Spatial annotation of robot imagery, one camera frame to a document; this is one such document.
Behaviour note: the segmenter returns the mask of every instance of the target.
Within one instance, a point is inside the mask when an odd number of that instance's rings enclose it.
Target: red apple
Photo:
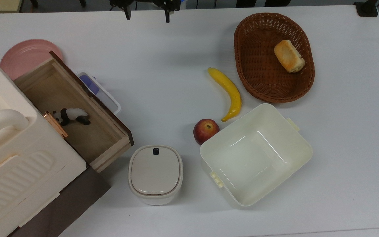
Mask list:
[[[202,119],[194,127],[194,138],[198,144],[203,144],[208,138],[218,133],[220,128],[217,123],[211,119]]]

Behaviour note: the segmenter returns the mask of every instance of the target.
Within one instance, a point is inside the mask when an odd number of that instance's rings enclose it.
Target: toy panda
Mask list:
[[[59,113],[54,111],[54,118],[61,126],[67,125],[71,120],[75,120],[84,125],[89,125],[90,121],[87,119],[87,113],[80,108],[61,109]]]

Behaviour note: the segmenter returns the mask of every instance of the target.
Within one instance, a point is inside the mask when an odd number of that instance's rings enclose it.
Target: bread roll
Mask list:
[[[276,45],[274,53],[287,72],[299,72],[305,65],[305,60],[288,40],[282,40]]]

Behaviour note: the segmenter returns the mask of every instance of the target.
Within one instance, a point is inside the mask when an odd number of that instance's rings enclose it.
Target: wooden box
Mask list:
[[[52,58],[14,83],[42,114],[63,108],[87,112],[90,125],[73,122],[62,128],[71,147],[100,172],[134,145],[131,132],[56,54],[50,53]]]

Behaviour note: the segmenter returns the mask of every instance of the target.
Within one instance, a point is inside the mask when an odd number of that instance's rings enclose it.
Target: banana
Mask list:
[[[241,95],[239,94],[238,88],[236,88],[235,84],[233,84],[229,77],[227,77],[221,71],[214,68],[209,68],[207,69],[207,72],[209,72],[210,76],[229,94],[229,112],[227,112],[225,117],[221,119],[222,122],[226,122],[230,118],[235,117],[239,114],[242,107]]]

